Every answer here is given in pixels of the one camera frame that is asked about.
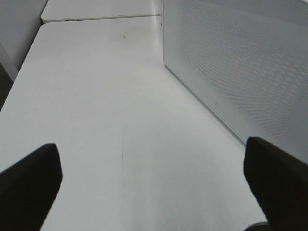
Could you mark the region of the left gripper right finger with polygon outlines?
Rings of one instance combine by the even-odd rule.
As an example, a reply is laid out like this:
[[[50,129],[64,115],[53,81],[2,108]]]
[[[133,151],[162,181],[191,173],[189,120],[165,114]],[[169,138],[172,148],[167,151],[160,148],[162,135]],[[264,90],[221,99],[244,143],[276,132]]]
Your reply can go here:
[[[249,137],[244,176],[273,231],[308,229],[308,166],[260,137]]]

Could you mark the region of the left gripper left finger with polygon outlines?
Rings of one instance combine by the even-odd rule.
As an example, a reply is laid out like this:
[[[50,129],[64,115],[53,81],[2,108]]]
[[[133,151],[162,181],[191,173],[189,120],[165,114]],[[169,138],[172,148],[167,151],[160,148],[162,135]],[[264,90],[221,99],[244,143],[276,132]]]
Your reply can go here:
[[[54,143],[45,144],[0,174],[0,229],[39,231],[63,179]]]

